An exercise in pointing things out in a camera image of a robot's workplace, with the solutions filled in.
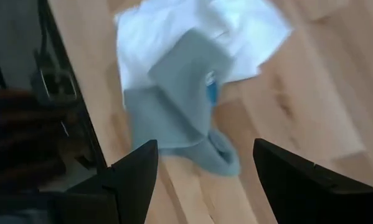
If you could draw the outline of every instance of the fabric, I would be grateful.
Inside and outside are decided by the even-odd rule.
[[[157,139],[162,155],[181,156],[219,175],[238,175],[236,150],[210,127],[213,103],[207,84],[227,78],[232,60],[196,30],[185,33],[149,71],[157,83],[124,91],[133,149]]]
[[[189,29],[234,59],[224,82],[253,77],[291,28],[265,0],[147,0],[116,15],[122,90],[153,86],[149,70]]]

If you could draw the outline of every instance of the white cloth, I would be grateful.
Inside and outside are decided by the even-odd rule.
[[[147,0],[116,15],[123,91],[153,86],[149,69],[195,28],[234,58],[227,82],[259,74],[291,28],[265,0]]]

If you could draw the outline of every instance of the wooden floor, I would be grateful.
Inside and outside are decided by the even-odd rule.
[[[274,0],[294,33],[261,75],[225,87],[213,115],[238,149],[241,175],[217,177],[161,158],[146,223],[276,223],[252,158],[255,138],[373,186],[373,0],[343,0],[324,15],[302,1]],[[70,2],[50,0],[111,164],[129,151],[130,135],[110,23],[132,0]]]

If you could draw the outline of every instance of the blue tag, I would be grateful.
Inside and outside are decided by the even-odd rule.
[[[215,80],[214,71],[209,72],[205,76],[205,85],[207,86],[207,95],[212,103],[212,106],[216,106],[218,98],[218,86],[217,80]]]

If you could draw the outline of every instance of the gray cloth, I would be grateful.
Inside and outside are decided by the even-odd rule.
[[[231,59],[197,31],[184,34],[149,71],[157,86],[124,92],[133,149],[157,139],[162,155],[188,158],[219,175],[238,175],[235,149],[210,128],[213,105],[206,82],[213,73],[220,88],[231,65]]]

